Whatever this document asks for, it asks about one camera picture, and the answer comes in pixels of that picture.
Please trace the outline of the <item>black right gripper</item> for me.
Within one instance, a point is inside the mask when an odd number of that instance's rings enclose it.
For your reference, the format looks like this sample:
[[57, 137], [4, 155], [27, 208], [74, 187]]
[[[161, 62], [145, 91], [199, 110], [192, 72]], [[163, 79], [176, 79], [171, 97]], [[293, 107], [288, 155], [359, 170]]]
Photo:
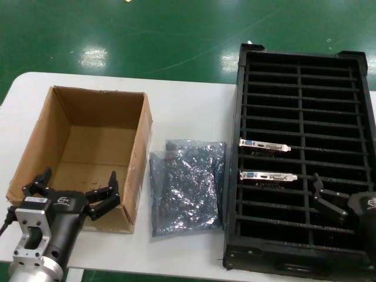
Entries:
[[343, 224], [348, 216], [347, 205], [356, 215], [363, 235], [375, 235], [375, 192], [335, 192], [324, 187], [318, 173], [313, 174], [314, 208], [329, 219]]

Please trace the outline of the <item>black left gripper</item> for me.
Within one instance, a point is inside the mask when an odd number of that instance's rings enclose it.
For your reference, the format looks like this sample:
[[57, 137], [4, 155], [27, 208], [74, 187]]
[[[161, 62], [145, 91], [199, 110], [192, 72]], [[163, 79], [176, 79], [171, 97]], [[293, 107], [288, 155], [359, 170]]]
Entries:
[[[22, 188], [25, 197], [39, 194], [48, 197], [54, 191], [48, 183], [52, 169], [47, 167], [42, 174]], [[116, 172], [110, 175], [108, 186], [91, 190], [85, 194], [77, 191], [60, 190], [52, 194], [54, 220], [51, 225], [51, 239], [46, 256], [61, 267], [66, 267], [86, 216], [92, 221], [104, 216], [120, 205], [119, 184]]]

